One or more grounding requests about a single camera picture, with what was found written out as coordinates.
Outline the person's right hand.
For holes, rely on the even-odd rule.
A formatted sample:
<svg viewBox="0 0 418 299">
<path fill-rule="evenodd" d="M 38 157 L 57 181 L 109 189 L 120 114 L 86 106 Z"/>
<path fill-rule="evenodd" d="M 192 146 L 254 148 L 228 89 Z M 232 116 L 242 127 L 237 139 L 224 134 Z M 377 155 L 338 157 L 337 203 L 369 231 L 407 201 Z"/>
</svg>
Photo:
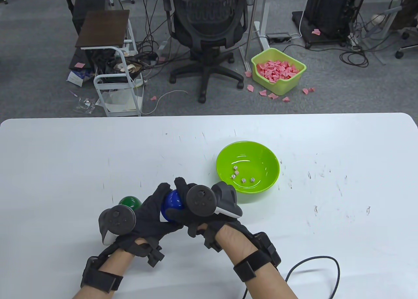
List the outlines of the person's right hand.
<svg viewBox="0 0 418 299">
<path fill-rule="evenodd" d="M 233 186 L 223 181 L 212 187 L 187 184 L 182 177 L 175 178 L 174 184 L 184 207 L 170 208 L 166 214 L 171 220 L 186 226 L 190 237 L 202 235 L 204 245 L 216 252 L 222 250 L 216 237 L 223 227 L 233 228 L 247 238 L 252 238 L 253 235 L 239 221 L 242 209 L 238 206 Z"/>
</svg>

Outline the person's left hand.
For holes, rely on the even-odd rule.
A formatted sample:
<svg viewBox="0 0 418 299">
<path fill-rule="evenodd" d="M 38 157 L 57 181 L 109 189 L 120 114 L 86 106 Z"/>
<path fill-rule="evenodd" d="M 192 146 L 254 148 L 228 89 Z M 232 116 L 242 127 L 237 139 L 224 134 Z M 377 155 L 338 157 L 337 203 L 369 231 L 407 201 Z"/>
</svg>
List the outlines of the person's left hand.
<svg viewBox="0 0 418 299">
<path fill-rule="evenodd" d="M 162 203 L 171 191 L 170 184 L 159 184 L 154 193 L 135 211 L 134 229 L 128 234 L 118 236 L 115 241 L 118 248 L 134 256 L 147 257 L 151 267 L 155 267 L 164 258 L 160 240 L 184 227 L 181 223 L 160 220 Z"/>
</svg>

